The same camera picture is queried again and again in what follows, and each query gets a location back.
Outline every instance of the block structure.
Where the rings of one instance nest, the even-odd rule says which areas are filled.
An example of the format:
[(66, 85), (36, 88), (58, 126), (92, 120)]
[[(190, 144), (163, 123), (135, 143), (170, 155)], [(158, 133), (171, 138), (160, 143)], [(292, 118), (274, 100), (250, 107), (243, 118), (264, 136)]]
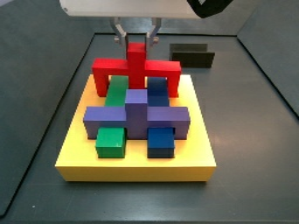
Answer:
[(87, 139), (82, 122), (87, 106), (106, 105), (106, 99), (98, 98), (90, 76), (55, 165), (63, 178), (110, 182), (208, 181), (216, 163), (190, 75), (182, 76), (179, 94), (179, 99), (171, 99), (171, 105), (188, 107), (191, 127), (187, 140), (175, 140), (175, 158), (148, 158), (146, 140), (126, 141), (126, 158), (102, 158), (95, 150), (96, 140)]
[(166, 77), (170, 97), (178, 97), (178, 87), (182, 75), (179, 61), (146, 59), (146, 44), (130, 43), (127, 59), (96, 59), (92, 65), (99, 96), (107, 96), (108, 76), (128, 76), (128, 88), (144, 89), (146, 77)]

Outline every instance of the gray floor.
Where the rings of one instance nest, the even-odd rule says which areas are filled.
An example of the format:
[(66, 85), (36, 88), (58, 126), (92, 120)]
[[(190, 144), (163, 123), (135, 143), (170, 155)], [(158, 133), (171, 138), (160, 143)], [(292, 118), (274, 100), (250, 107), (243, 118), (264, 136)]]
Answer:
[[(134, 36), (131, 40), (143, 41)], [(52, 120), (36, 159), (0, 220), (31, 221), (299, 221), (296, 117), (236, 38), (160, 36), (207, 43), (211, 69), (191, 74), (218, 162), (204, 183), (66, 183), (54, 168), (95, 57), (119, 57), (112, 36), (94, 38)]]

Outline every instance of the dark green block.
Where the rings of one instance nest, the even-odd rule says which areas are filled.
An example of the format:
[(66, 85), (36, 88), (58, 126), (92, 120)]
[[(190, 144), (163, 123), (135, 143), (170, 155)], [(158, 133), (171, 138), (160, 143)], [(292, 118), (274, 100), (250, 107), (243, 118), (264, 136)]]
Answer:
[(127, 133), (124, 128), (99, 128), (96, 150), (99, 158), (124, 158)]
[(128, 87), (127, 76), (114, 75), (111, 77), (108, 85), (106, 106), (110, 107), (126, 106), (127, 87)]

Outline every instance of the yellow block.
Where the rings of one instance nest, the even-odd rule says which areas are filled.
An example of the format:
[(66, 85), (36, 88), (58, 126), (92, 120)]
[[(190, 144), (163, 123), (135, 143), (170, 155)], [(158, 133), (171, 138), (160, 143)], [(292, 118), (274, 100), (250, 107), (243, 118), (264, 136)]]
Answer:
[(83, 124), (87, 106), (103, 106), (92, 75), (79, 101), (56, 168), (67, 181), (208, 181), (216, 168), (211, 143), (190, 75), (182, 75), (179, 98), (171, 106), (188, 107), (191, 128), (187, 140), (175, 140), (175, 158), (147, 158), (147, 141), (127, 140), (126, 158), (99, 158), (95, 140)]

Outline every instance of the purple cross block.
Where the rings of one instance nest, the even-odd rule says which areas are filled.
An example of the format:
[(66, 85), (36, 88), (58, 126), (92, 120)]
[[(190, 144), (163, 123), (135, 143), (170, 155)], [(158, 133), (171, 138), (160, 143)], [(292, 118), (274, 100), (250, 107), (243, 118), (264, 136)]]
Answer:
[(175, 128), (174, 139), (187, 139), (191, 116), (187, 107), (148, 107), (148, 128)]
[(96, 139), (99, 127), (124, 128), (127, 112), (124, 107), (87, 107), (83, 118), (88, 139)]
[(147, 139), (147, 90), (126, 91), (126, 127), (128, 139)]

